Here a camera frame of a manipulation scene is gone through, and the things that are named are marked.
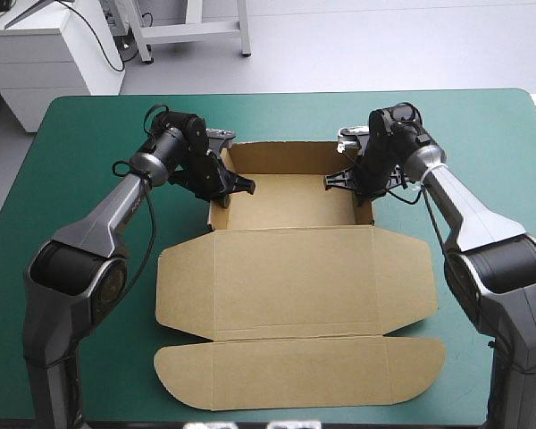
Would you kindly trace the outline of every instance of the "silver arm segment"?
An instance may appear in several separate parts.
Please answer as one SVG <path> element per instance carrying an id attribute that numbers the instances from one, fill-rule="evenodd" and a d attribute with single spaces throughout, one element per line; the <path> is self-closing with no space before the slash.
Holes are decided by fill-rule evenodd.
<path id="1" fill-rule="evenodd" d="M 62 227 L 52 240 L 101 257 L 129 257 L 121 233 L 145 199 L 148 188 L 146 180 L 128 174 L 85 218 Z"/>
<path id="2" fill-rule="evenodd" d="M 518 222 L 490 211 L 447 167 L 442 148 L 421 147 L 405 163 L 412 181 L 423 183 L 451 229 L 447 250 L 462 252 L 526 233 Z"/>
<path id="3" fill-rule="evenodd" d="M 483 334 L 495 337 L 486 429 L 536 429 L 536 239 L 490 211 L 444 164 L 437 145 L 409 156 L 450 228 L 444 242 L 450 289 Z"/>
<path id="4" fill-rule="evenodd" d="M 351 190 L 362 204 L 406 180 L 422 183 L 447 284 L 476 330 L 495 338 L 484 427 L 536 429 L 536 239 L 489 210 L 448 169 L 413 105 L 372 111 L 368 124 L 369 132 L 339 132 L 339 152 L 354 144 L 359 150 L 352 168 L 325 177 L 326 189 Z M 449 226 L 445 240 L 427 194 Z"/>

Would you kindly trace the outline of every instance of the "unfolded cardboard box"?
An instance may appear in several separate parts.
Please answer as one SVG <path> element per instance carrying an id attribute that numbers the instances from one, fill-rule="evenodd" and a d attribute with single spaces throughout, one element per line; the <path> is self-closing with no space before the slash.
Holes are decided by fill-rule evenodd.
<path id="1" fill-rule="evenodd" d="M 437 310 L 426 243 L 373 226 L 370 204 L 324 190 L 348 167 L 331 142 L 234 145 L 254 196 L 211 205 L 210 234 L 159 258 L 156 318 L 213 342 L 155 355 L 195 408 L 394 404 L 437 378 L 436 339 L 385 336 Z"/>

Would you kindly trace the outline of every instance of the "box lid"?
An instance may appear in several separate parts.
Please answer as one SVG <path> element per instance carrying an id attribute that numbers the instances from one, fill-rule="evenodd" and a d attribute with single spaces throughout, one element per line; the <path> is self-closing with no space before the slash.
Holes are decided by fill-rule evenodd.
<path id="1" fill-rule="evenodd" d="M 157 321 L 215 341 L 382 335 L 436 310 L 427 244 L 368 225 L 215 231 L 159 258 Z"/>
<path id="2" fill-rule="evenodd" d="M 390 405 L 437 378 L 440 341 L 340 337 L 167 347 L 155 370 L 169 391 L 211 410 Z"/>

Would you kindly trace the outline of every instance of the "white drawer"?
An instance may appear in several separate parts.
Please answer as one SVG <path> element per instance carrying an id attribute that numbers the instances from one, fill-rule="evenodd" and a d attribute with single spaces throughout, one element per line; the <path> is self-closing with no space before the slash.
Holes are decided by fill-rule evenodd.
<path id="1" fill-rule="evenodd" d="M 85 86 L 86 82 L 75 63 L 0 64 L 0 89 Z"/>
<path id="2" fill-rule="evenodd" d="M 73 61 L 61 34 L 0 36 L 0 63 Z"/>
<path id="3" fill-rule="evenodd" d="M 36 132 L 52 101 L 64 96 L 88 96 L 89 91 L 87 88 L 26 88 L 2 89 L 0 94 L 24 130 Z"/>

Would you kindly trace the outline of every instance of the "black cable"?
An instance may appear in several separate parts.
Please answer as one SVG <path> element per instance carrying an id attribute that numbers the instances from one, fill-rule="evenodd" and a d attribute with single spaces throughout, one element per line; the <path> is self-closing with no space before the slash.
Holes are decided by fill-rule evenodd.
<path id="1" fill-rule="evenodd" d="M 151 12 L 145 12 L 141 15 L 141 18 L 145 18 L 147 15 L 151 17 L 151 22 L 149 22 L 149 27 L 153 27 L 153 14 Z"/>
<path id="2" fill-rule="evenodd" d="M 101 40 L 99 40 L 99 36 L 97 35 L 96 31 L 93 29 L 93 27 L 91 26 L 91 24 L 88 22 L 88 20 L 86 20 L 86 19 L 84 18 L 84 16 L 83 16 L 81 13 L 79 13 L 78 11 L 76 11 L 73 7 L 67 5 L 66 3 L 63 3 L 62 0 L 54 0 L 54 1 L 56 1 L 57 3 L 61 4 L 61 5 L 64 6 L 65 8 L 69 9 L 70 11 L 72 11 L 73 13 L 75 13 L 76 15 L 78 15 L 78 16 L 81 18 L 81 20 L 84 21 L 84 22 L 86 23 L 86 25 L 89 27 L 89 29 L 90 29 L 91 32 L 93 33 L 94 37 L 96 38 L 97 43 L 98 43 L 98 45 L 99 45 L 99 47 L 100 47 L 100 49 L 101 49 L 101 52 L 102 52 L 102 54 L 104 55 L 105 60 L 107 61 L 107 63 L 109 64 L 109 66 L 110 66 L 112 69 L 114 69 L 116 72 L 117 72 L 117 71 L 118 71 L 118 72 L 124 72 L 124 71 L 125 71 L 125 63 L 123 62 L 123 60 L 120 58 L 120 59 L 121 59 L 121 68 L 120 68 L 120 69 L 118 69 L 117 67 L 115 67 L 115 66 L 112 64 L 112 62 L 109 60 L 109 57 L 107 56 L 107 53 L 106 53 L 106 51 L 105 51 L 105 49 L 104 49 L 104 46 L 103 46 L 102 43 L 101 43 Z"/>
<path id="3" fill-rule="evenodd" d="M 145 18 L 147 15 L 149 15 L 151 17 L 151 22 L 149 22 L 149 27 L 153 27 L 153 14 L 151 12 L 145 12 L 141 15 L 142 18 Z M 123 60 L 123 58 L 121 59 L 124 63 L 128 63 L 129 61 L 135 59 L 135 57 L 137 57 L 137 55 L 139 54 L 139 50 L 137 49 L 135 51 L 135 54 L 131 57 L 131 58 L 128 58 L 126 60 Z"/>
<path id="4" fill-rule="evenodd" d="M 129 167 L 129 170 L 127 172 L 117 172 L 116 168 L 118 165 L 126 165 Z M 131 278 L 129 284 L 125 287 L 123 290 L 123 293 L 121 294 L 121 297 L 119 298 L 119 301 L 123 299 L 125 295 L 131 290 L 131 288 L 135 285 L 143 271 L 145 270 L 145 267 L 147 265 L 147 262 L 149 258 L 151 257 L 151 251 L 153 250 L 153 245 L 155 244 L 155 238 L 157 234 L 157 225 L 156 225 L 156 217 L 155 217 L 155 210 L 153 208 L 153 202 L 151 201 L 151 197 L 149 197 L 149 192 L 147 192 L 147 184 L 148 187 L 151 188 L 151 175 L 148 172 L 141 172 L 140 170 L 136 169 L 134 166 L 132 166 L 128 161 L 116 161 L 113 163 L 112 166 L 113 174 L 117 177 L 125 177 L 127 174 L 136 174 L 141 178 L 141 188 L 143 189 L 143 195 L 145 196 L 145 199 L 147 200 L 147 207 L 149 209 L 149 217 L 151 219 L 151 238 L 149 239 L 149 242 L 147 244 L 147 250 L 145 251 L 145 255 L 143 256 L 143 259 L 141 260 L 141 264 L 139 265 L 137 271 Z"/>
<path id="5" fill-rule="evenodd" d="M 137 49 L 135 51 L 135 54 L 131 57 L 131 58 L 127 58 L 126 60 L 124 60 L 123 58 L 121 59 L 123 61 L 123 63 L 128 63 L 129 61 L 135 59 L 135 57 L 139 54 L 139 50 Z"/>
<path id="6" fill-rule="evenodd" d="M 398 199 L 399 201 L 401 201 L 402 203 L 405 203 L 405 204 L 409 204 L 410 206 L 414 206 L 415 204 L 417 204 L 419 202 L 419 200 L 421 199 L 421 191 L 417 192 L 417 196 L 415 197 L 415 199 L 413 201 L 410 201 L 408 199 L 404 199 L 402 197 L 400 197 L 399 195 L 397 195 L 395 192 L 389 190 L 389 189 L 385 189 L 385 191 L 390 194 L 392 197 L 395 197 L 396 199 Z"/>

